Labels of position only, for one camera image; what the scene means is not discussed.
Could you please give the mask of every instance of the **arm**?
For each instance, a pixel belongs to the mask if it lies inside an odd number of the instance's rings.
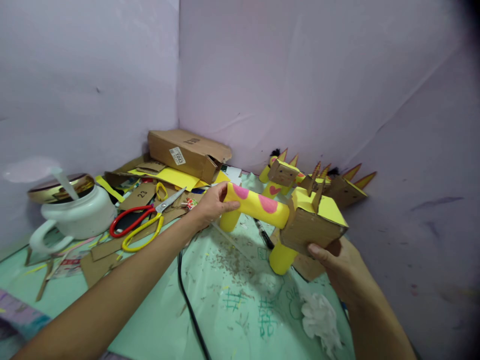
[[[315,244],[308,250],[325,266],[331,285],[347,305],[356,358],[416,359],[407,335],[352,243],[342,237],[327,250]]]
[[[222,213],[227,183],[212,187],[187,215],[102,278],[42,329],[13,359],[98,359],[184,245]]]

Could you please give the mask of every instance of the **lavender wall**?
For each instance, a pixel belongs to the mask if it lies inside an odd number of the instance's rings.
[[[479,56],[465,42],[352,159],[378,170],[349,234],[425,359],[465,359],[478,327]]]
[[[477,309],[478,82],[454,1],[182,0],[180,127],[258,173],[274,147],[379,171],[349,231],[425,359]]]
[[[453,1],[182,0],[180,127],[344,165],[457,46]]]
[[[42,220],[26,191],[60,164],[98,175],[178,126],[179,0],[0,5],[0,259]]]

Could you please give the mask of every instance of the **red scissors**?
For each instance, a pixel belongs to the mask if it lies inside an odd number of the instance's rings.
[[[165,201],[161,202],[160,205],[158,205],[157,207],[154,207],[154,205],[147,205],[147,206],[138,206],[138,207],[133,207],[131,209],[128,209],[124,212],[122,212],[120,215],[118,215],[115,220],[113,220],[113,222],[111,223],[110,225],[110,235],[113,237],[113,238],[121,238],[123,236],[125,236],[126,234],[130,233],[126,238],[125,240],[123,240],[122,244],[121,244],[121,248],[123,249],[123,251],[126,251],[126,252],[129,252],[129,253],[135,253],[137,252],[138,250],[144,248],[145,246],[147,246],[154,238],[157,237],[157,235],[160,233],[160,230],[162,229],[162,225],[164,224],[164,216],[162,215],[162,213],[164,212],[164,210],[166,208],[168,208],[170,205],[172,205],[174,203],[175,200],[177,200],[180,195],[182,195],[182,193],[185,191],[186,187],[184,187],[183,189],[177,191],[175,194],[173,194],[172,196],[170,196],[169,198],[167,198]],[[143,214],[132,224],[130,225],[129,227],[127,227],[125,230],[123,230],[122,232],[116,232],[115,231],[115,226],[117,225],[117,223],[119,222],[119,220],[121,218],[123,218],[125,215],[129,214],[129,213],[132,213],[132,212],[136,212],[136,211],[140,211],[140,210],[145,210],[143,212]],[[140,224],[147,216],[149,216],[151,213],[154,213],[156,212],[156,216],[153,217],[152,219],[150,219],[149,221],[147,221],[146,223],[144,223],[143,225],[139,226],[138,228],[136,228],[135,230],[133,230],[138,224]],[[156,221],[158,221],[158,225],[156,227],[156,230],[155,230],[155,233],[153,234],[153,236],[151,237],[151,239],[145,243],[144,245],[142,246],[138,246],[138,247],[129,247],[129,244],[130,244],[130,240],[134,237],[134,235],[138,234],[139,232],[141,232],[143,229],[149,227],[151,224],[155,223]]]

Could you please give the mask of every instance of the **pink heart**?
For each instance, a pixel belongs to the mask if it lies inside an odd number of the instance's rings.
[[[270,194],[272,194],[272,195],[277,195],[277,194],[280,192],[280,190],[282,190],[281,187],[280,187],[280,188],[276,188],[276,187],[273,186],[273,185],[270,186],[270,189],[269,189]]]

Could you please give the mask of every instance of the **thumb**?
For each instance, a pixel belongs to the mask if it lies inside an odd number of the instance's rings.
[[[332,253],[330,253],[330,251],[325,250],[324,248],[314,243],[311,243],[310,245],[308,245],[308,251],[324,267],[332,270],[339,269],[340,267],[339,259],[336,256],[333,256]]]
[[[240,203],[238,201],[227,201],[223,202],[221,205],[221,213],[228,213],[233,210],[237,210],[240,207]]]

